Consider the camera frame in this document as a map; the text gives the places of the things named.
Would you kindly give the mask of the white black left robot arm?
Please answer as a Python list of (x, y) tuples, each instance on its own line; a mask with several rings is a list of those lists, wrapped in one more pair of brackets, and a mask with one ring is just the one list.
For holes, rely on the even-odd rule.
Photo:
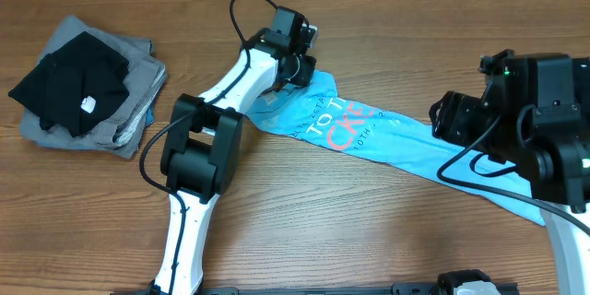
[(209, 224), (236, 172), (244, 115), (271, 90), (309, 85), (316, 61), (307, 52), (317, 34), (303, 14), (279, 6), (271, 26), (242, 44), (237, 62), (213, 88), (175, 102), (169, 125), (158, 133), (165, 139), (160, 171), (171, 213), (162, 264), (148, 293), (200, 290)]

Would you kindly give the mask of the light blue t-shirt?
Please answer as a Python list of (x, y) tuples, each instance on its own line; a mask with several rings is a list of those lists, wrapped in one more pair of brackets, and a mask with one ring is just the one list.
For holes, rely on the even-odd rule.
[(435, 182), (440, 181), (437, 170), (462, 150), (403, 114), (339, 98), (333, 76), (319, 70), (306, 88), (287, 85), (257, 98), (247, 116), (262, 131), (387, 163)]

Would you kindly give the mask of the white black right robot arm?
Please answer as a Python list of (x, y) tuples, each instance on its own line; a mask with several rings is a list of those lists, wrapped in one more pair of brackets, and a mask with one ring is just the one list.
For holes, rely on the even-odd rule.
[(562, 294), (589, 291), (589, 60), (565, 53), (483, 56), (479, 98), (449, 91), (431, 105), (432, 134), (479, 159), (512, 165), (529, 196), (499, 190), (541, 211)]

